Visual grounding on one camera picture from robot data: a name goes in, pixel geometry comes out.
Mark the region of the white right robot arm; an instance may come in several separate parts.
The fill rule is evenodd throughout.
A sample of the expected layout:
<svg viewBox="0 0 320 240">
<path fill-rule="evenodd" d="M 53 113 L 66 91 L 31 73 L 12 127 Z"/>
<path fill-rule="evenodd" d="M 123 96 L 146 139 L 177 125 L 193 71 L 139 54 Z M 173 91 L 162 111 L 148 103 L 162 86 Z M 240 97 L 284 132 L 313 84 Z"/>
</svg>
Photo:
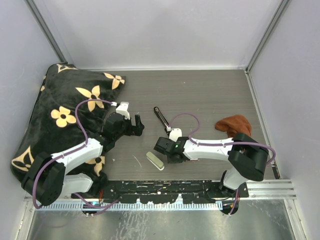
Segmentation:
<svg viewBox="0 0 320 240">
<path fill-rule="evenodd" d="M 264 179 L 270 151 L 266 145 L 244 133 L 220 140 L 159 137 L 153 149 L 174 164 L 198 159 L 229 162 L 232 168 L 222 175 L 219 184 L 219 191 L 225 197 L 231 197 L 247 181 L 261 182 Z"/>
</svg>

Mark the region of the black stapler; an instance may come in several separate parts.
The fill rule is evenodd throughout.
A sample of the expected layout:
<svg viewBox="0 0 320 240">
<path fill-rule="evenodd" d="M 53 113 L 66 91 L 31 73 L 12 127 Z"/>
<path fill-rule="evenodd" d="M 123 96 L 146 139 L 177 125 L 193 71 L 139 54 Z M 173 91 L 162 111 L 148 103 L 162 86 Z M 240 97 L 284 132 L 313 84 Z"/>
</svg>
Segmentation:
<svg viewBox="0 0 320 240">
<path fill-rule="evenodd" d="M 155 113 L 155 115 L 157 116 L 157 118 L 160 120 L 160 122 L 162 123 L 162 125 L 167 129 L 169 127 L 169 122 L 167 121 L 167 119 L 165 118 L 165 116 L 162 114 L 162 112 L 160 111 L 160 109 L 155 106 L 153 108 L 153 111 Z"/>
</svg>

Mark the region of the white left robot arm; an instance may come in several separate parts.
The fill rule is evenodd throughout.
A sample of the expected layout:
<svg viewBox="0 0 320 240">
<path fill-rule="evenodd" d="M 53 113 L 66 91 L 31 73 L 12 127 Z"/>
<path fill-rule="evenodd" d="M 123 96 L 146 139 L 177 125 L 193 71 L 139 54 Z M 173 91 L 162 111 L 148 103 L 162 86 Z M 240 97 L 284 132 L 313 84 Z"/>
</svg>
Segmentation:
<svg viewBox="0 0 320 240">
<path fill-rule="evenodd" d="M 84 142 L 50 155 L 42 152 L 35 158 L 21 182 L 21 187 L 32 196 L 32 203 L 36 209 L 51 205 L 63 193 L 83 192 L 88 198 L 97 197 L 100 193 L 98 183 L 83 173 L 70 175 L 70 171 L 109 152 L 122 136 L 142 135 L 145 126 L 138 114 L 134 116 L 135 122 L 132 123 L 128 102 L 110 102 L 110 105 L 116 109 L 107 118 L 102 134 L 95 133 L 90 138 L 77 118 L 76 122 L 84 135 Z"/>
</svg>

